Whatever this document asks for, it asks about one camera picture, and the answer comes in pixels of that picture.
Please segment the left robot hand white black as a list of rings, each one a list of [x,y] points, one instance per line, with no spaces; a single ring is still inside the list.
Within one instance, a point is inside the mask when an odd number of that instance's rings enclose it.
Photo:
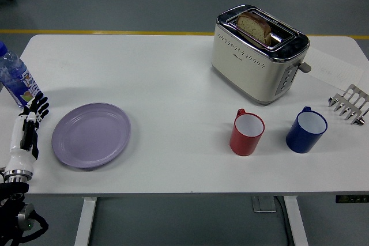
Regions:
[[[26,172],[33,175],[33,163],[38,159],[37,147],[40,122],[49,113],[48,97],[39,93],[24,107],[14,122],[10,143],[10,161],[5,173]]]

